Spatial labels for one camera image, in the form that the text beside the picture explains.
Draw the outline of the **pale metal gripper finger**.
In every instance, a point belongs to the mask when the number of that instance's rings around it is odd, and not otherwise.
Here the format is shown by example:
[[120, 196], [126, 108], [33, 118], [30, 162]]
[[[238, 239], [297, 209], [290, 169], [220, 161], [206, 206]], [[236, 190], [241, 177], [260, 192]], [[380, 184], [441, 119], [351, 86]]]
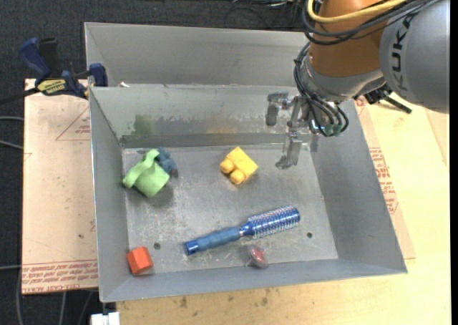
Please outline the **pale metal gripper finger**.
[[267, 96], [268, 108], [265, 114], [265, 123], [267, 126], [274, 126], [277, 122], [278, 113], [281, 110], [291, 108], [292, 101], [287, 91], [270, 93]]
[[303, 141], [296, 132], [287, 132], [283, 143], [283, 152], [276, 163], [278, 169], [284, 170], [298, 164]]

